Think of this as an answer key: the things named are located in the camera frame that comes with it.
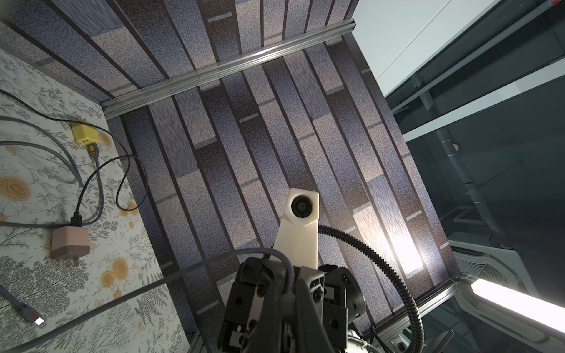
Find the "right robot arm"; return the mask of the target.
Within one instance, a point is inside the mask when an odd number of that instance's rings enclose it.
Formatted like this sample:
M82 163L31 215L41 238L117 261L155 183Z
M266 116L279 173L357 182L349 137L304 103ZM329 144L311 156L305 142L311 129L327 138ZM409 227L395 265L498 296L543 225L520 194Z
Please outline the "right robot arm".
M316 267L318 236L357 249L386 277L406 309L412 337L408 352L423 352L425 331L414 295L375 250L315 219L283 219L273 248L238 269L219 332L221 352L341 352L347 331L366 311L358 281L344 267Z

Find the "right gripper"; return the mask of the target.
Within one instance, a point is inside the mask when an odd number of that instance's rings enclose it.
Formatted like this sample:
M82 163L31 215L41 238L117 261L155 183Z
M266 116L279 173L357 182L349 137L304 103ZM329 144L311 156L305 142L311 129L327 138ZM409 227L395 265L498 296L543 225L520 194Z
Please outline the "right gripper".
M217 347L221 352L345 352L347 332L366 302L345 267L287 267L250 257L227 300Z

